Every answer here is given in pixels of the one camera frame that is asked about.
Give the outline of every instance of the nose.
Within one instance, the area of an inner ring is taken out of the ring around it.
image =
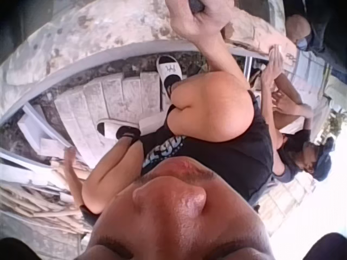
[[[175,218],[196,218],[206,204],[204,188],[175,177],[158,177],[133,192],[133,202],[141,211]]]

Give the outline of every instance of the dirt ground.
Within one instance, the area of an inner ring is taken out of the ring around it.
[[[176,58],[176,60],[181,65],[182,73],[184,75],[187,75],[188,77],[199,73],[202,70],[201,68],[206,69],[207,67],[205,57],[203,57],[198,52],[174,52],[168,54]],[[32,105],[40,105],[48,123],[64,138],[72,142],[55,108],[54,100],[56,99],[56,97],[67,91],[68,89],[84,85],[90,80],[97,77],[121,72],[124,73],[125,77],[132,77],[139,76],[140,72],[156,71],[156,60],[159,55],[162,54],[152,54],[132,57],[126,60],[117,60],[88,70],[84,70],[52,86],[47,91],[31,100],[30,103]],[[235,58],[240,68],[243,70],[245,58]],[[24,112],[22,110],[19,110],[7,123],[5,123],[0,128],[0,147],[29,159],[48,164],[50,158],[37,155],[20,131],[17,123],[23,116],[23,114]]]

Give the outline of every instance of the raised hand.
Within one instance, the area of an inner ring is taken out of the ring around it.
[[[275,45],[270,50],[269,63],[264,70],[264,74],[267,74],[272,80],[276,79],[283,71],[283,57],[280,52],[279,46]]]
[[[281,91],[272,93],[273,110],[282,114],[296,115],[297,104]]]
[[[199,45],[216,36],[230,21],[234,0],[201,0],[202,12],[193,14],[189,0],[166,0],[170,11],[171,27],[180,36]]]

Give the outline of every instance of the bright sky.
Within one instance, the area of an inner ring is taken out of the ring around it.
[[[338,232],[347,237],[347,125],[331,152],[330,175],[290,215],[271,237],[277,260],[301,260],[322,236]]]

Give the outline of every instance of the white stone stair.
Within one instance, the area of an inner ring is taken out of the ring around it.
[[[96,131],[101,119],[131,123],[160,112],[160,83],[156,72],[124,78],[123,73],[100,77],[59,95],[55,105],[74,145],[94,168],[116,143]]]

